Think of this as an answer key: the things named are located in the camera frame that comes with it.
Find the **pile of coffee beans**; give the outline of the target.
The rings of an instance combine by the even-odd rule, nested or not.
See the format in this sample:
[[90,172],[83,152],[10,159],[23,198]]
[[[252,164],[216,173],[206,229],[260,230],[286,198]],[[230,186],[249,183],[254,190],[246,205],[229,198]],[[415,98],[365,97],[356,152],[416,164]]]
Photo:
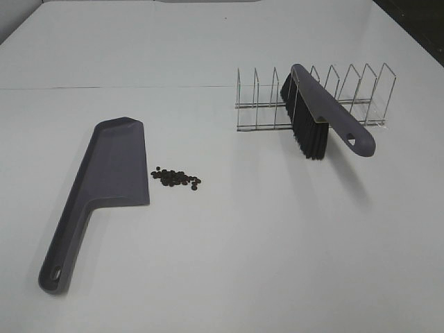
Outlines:
[[187,186],[191,187],[192,191],[196,191],[202,180],[196,176],[187,175],[184,171],[175,171],[161,169],[159,166],[154,171],[150,172],[153,179],[157,179],[165,187]]

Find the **grey plastic dustpan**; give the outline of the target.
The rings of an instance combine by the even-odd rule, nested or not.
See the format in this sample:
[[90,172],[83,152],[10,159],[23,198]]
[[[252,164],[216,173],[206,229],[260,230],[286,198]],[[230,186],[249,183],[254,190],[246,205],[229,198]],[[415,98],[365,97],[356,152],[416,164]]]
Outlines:
[[149,203],[143,123],[130,117],[98,123],[40,269],[40,288],[67,291],[94,210]]

